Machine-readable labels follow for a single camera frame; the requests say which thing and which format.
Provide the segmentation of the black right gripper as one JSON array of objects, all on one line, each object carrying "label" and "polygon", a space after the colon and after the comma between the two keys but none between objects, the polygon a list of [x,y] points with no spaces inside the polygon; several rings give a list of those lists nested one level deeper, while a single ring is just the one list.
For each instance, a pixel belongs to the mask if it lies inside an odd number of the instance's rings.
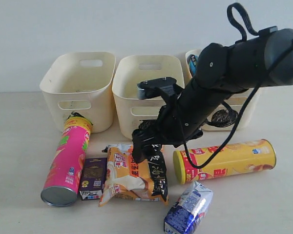
[{"label": "black right gripper", "polygon": [[203,88],[197,77],[193,77],[185,88],[177,85],[172,77],[142,81],[137,87],[138,99],[161,97],[165,105],[160,108],[155,120],[143,120],[132,132],[135,163],[139,164],[152,156],[152,145],[178,147],[203,135],[203,108],[198,106]]}]

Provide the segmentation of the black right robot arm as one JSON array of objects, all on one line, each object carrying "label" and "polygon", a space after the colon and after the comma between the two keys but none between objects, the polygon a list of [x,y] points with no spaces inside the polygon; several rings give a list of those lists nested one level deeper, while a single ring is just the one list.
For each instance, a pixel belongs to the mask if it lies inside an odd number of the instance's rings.
[{"label": "black right robot arm", "polygon": [[151,145],[175,147],[202,136],[208,116],[226,99],[256,87],[293,85],[293,29],[264,29],[232,46],[211,43],[199,55],[186,87],[171,77],[138,84],[138,98],[162,97],[156,120],[145,120],[132,133],[136,163],[150,157]]}]

